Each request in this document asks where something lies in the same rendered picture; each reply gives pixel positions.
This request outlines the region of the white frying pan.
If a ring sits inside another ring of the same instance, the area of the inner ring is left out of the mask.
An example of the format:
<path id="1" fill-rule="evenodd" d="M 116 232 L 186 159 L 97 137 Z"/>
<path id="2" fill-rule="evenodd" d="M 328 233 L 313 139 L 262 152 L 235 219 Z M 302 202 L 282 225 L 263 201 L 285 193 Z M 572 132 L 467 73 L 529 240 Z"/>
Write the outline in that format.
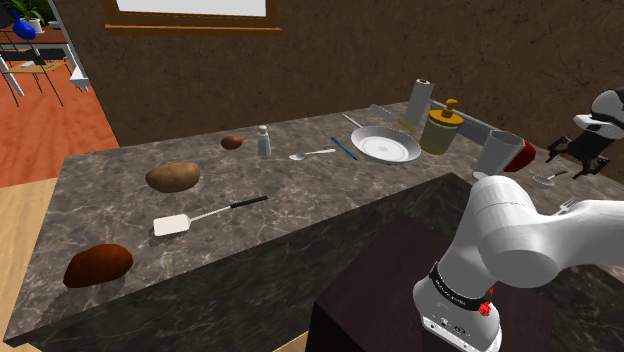
<path id="1" fill-rule="evenodd" d="M 362 126 L 345 113 L 342 116 L 356 126 L 351 142 L 366 158 L 386 165 L 402 164 L 420 157 L 422 149 L 410 135 L 385 126 Z"/>

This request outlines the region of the small silver ladle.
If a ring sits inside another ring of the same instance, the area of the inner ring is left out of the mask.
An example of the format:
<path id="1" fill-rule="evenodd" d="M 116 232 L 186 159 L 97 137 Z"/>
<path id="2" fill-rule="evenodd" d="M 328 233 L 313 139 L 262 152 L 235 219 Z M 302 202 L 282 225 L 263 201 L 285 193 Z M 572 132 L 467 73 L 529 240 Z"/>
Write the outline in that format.
<path id="1" fill-rule="evenodd" d="M 563 175 L 563 174 L 566 174 L 566 173 L 567 173 L 567 171 L 566 171 L 566 170 L 561 170 L 561 171 L 558 171 L 558 172 L 556 172 L 556 173 L 554 173 L 554 174 L 551 174 L 551 175 L 549 175 L 549 176 L 535 175 L 535 176 L 532 178 L 532 182 L 533 182 L 533 185 L 534 185 L 536 188 L 540 188 L 540 189 L 550 188 L 550 187 L 553 187 L 553 186 L 554 186 L 554 181 L 553 181 L 553 179 L 554 179 L 555 177 L 560 176 L 560 175 Z"/>

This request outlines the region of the wooden chair with black legs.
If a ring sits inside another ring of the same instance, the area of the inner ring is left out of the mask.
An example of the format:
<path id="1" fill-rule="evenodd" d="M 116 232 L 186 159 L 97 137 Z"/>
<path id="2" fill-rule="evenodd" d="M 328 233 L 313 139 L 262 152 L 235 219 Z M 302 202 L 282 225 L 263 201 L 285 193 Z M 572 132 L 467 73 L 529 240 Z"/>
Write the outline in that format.
<path id="1" fill-rule="evenodd" d="M 2 75 L 2 77 L 4 78 L 10 92 L 11 95 L 13 97 L 13 100 L 16 104 L 17 107 L 20 106 L 20 103 L 17 99 L 18 96 L 23 97 L 24 96 L 24 92 L 21 88 L 21 86 L 19 85 L 19 83 L 17 82 L 17 80 L 15 79 L 15 75 L 18 74 L 26 74 L 26 75 L 31 75 L 34 77 L 35 79 L 35 83 L 37 85 L 37 87 L 39 88 L 40 92 L 43 92 L 42 88 L 41 88 L 41 84 L 39 83 L 39 75 L 44 75 L 46 80 L 48 81 L 51 89 L 53 90 L 57 100 L 59 101 L 60 105 L 63 106 L 64 103 L 58 93 L 58 90 L 56 89 L 54 83 L 52 82 L 49 73 L 55 71 L 58 68 L 65 68 L 68 72 L 69 75 L 72 75 L 72 70 L 69 68 L 69 65 L 65 62 L 60 62 L 60 61 L 54 61 L 52 63 L 47 63 L 44 65 L 37 65 L 37 64 L 32 64 L 28 67 L 22 67 L 21 65 L 17 65 L 17 66 L 13 66 L 13 67 L 9 67 L 5 60 L 0 56 L 0 74 Z"/>

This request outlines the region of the yellow soap dispenser bottle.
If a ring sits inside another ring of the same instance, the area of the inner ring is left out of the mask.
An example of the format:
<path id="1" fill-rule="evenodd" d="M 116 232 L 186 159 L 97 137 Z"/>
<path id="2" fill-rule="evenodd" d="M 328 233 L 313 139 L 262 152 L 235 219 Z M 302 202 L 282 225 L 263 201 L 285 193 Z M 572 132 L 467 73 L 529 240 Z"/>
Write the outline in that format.
<path id="1" fill-rule="evenodd" d="M 447 99 L 446 106 L 428 113 L 419 144 L 424 152 L 443 155 L 451 145 L 464 119 L 455 112 L 456 99 Z"/>

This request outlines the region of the blue pen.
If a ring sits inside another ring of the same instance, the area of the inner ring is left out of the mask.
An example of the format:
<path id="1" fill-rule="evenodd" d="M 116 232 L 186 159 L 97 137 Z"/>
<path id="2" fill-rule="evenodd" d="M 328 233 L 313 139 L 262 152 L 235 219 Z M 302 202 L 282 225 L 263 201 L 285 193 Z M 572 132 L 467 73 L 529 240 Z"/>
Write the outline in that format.
<path id="1" fill-rule="evenodd" d="M 342 149 L 347 155 L 349 155 L 352 159 L 354 160 L 359 160 L 356 155 L 351 152 L 349 149 L 347 149 L 342 143 L 339 142 L 338 139 L 336 139 L 335 137 L 331 136 L 330 139 L 340 148 Z"/>

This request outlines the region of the red rounded object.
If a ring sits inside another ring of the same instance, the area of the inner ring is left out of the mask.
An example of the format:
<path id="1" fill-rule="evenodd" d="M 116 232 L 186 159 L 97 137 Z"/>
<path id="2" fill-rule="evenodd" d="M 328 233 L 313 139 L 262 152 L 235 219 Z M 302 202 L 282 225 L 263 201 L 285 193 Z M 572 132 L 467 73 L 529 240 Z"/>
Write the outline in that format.
<path id="1" fill-rule="evenodd" d="M 528 141 L 524 141 L 524 147 L 504 168 L 504 172 L 517 172 L 529 165 L 536 157 L 536 150 Z"/>

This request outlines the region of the reddish brown sweet potato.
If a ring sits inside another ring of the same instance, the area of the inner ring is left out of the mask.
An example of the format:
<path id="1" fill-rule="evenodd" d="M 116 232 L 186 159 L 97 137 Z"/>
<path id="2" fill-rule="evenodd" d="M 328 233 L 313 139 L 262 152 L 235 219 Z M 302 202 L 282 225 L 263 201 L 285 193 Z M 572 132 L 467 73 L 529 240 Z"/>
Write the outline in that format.
<path id="1" fill-rule="evenodd" d="M 93 286 L 122 277 L 134 264 L 132 254 L 118 244 L 99 244 L 77 253 L 63 277 L 68 288 Z"/>

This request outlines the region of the large tan potato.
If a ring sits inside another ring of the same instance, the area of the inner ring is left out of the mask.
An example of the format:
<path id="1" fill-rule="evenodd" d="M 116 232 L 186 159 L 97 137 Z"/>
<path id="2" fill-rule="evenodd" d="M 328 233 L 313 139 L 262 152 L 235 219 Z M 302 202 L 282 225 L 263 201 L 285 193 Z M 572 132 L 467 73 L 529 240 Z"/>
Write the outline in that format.
<path id="1" fill-rule="evenodd" d="M 196 163 L 168 163 L 150 170 L 146 183 L 156 191 L 175 193 L 192 188 L 200 179 L 200 168 Z"/>

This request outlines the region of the grey salt shaker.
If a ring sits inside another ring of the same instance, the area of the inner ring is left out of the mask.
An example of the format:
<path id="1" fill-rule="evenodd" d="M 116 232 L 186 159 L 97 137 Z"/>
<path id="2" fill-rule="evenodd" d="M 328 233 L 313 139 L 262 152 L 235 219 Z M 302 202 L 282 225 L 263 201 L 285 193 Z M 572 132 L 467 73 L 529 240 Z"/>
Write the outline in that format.
<path id="1" fill-rule="evenodd" d="M 257 151 L 259 156 L 271 155 L 270 136 L 266 125 L 259 126 Z"/>

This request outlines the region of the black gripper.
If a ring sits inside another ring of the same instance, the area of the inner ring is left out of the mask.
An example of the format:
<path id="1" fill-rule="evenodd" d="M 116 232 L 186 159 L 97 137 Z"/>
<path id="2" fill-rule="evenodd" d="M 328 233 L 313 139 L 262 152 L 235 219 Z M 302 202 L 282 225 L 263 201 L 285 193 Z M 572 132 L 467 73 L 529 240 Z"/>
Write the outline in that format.
<path id="1" fill-rule="evenodd" d="M 600 155 L 610 144 L 609 138 L 592 131 L 584 131 L 573 141 L 569 137 L 563 136 L 548 147 L 546 163 L 560 154 L 568 153 L 578 159 L 582 165 L 582 170 L 576 173 L 573 179 L 590 174 L 596 175 L 610 162 L 609 158 Z"/>

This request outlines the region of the silver spoon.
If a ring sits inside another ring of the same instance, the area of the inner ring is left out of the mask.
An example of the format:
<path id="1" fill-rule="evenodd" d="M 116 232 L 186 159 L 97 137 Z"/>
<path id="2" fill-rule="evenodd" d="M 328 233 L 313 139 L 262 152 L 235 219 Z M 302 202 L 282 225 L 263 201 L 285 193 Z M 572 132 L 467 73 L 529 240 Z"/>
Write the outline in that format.
<path id="1" fill-rule="evenodd" d="M 305 153 L 295 153 L 295 154 L 289 155 L 289 159 L 293 161 L 301 161 L 301 160 L 304 160 L 309 155 L 328 154 L 328 153 L 334 153 L 334 152 L 336 152 L 336 149 L 332 148 L 332 149 L 317 150 L 317 151 L 311 151 L 311 152 L 305 152 Z"/>

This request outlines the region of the grey cup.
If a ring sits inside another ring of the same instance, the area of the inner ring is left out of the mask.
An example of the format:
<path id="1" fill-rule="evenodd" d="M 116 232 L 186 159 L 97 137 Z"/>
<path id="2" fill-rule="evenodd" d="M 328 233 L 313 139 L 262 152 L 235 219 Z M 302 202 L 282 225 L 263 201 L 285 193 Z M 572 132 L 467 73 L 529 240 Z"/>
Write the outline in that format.
<path id="1" fill-rule="evenodd" d="M 489 132 L 472 175 L 480 180 L 498 175 L 524 148 L 525 141 L 512 133 L 501 130 Z"/>

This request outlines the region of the brown table with plants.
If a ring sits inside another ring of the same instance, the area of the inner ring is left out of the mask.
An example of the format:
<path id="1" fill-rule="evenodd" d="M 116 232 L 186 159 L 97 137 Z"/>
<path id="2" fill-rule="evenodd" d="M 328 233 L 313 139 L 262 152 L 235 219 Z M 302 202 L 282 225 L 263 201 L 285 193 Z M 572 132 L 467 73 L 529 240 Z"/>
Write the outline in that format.
<path id="1" fill-rule="evenodd" d="M 69 57 L 71 49 L 60 22 L 50 25 L 55 20 L 49 0 L 0 0 L 0 51 L 62 50 Z M 36 31 L 30 40 L 15 33 L 15 27 L 27 25 Z"/>

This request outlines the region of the wooden framed window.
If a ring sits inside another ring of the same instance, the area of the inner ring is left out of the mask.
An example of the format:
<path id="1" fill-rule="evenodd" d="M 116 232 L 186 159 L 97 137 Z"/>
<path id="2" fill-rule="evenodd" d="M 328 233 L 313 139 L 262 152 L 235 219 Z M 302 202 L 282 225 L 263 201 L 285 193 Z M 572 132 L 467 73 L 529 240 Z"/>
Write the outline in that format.
<path id="1" fill-rule="evenodd" d="M 122 0 L 101 0 L 109 35 L 279 35 L 276 0 L 261 0 L 263 15 L 123 9 Z"/>

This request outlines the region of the grey paper towel roll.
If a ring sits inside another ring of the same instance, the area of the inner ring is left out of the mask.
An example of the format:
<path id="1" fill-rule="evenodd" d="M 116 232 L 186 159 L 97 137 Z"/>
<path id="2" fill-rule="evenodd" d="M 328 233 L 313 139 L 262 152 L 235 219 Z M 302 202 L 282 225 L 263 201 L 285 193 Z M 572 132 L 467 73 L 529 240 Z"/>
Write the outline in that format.
<path id="1" fill-rule="evenodd" d="M 426 109 L 430 107 L 430 97 L 434 84 L 426 79 L 417 79 L 414 83 L 403 121 L 417 127 Z"/>

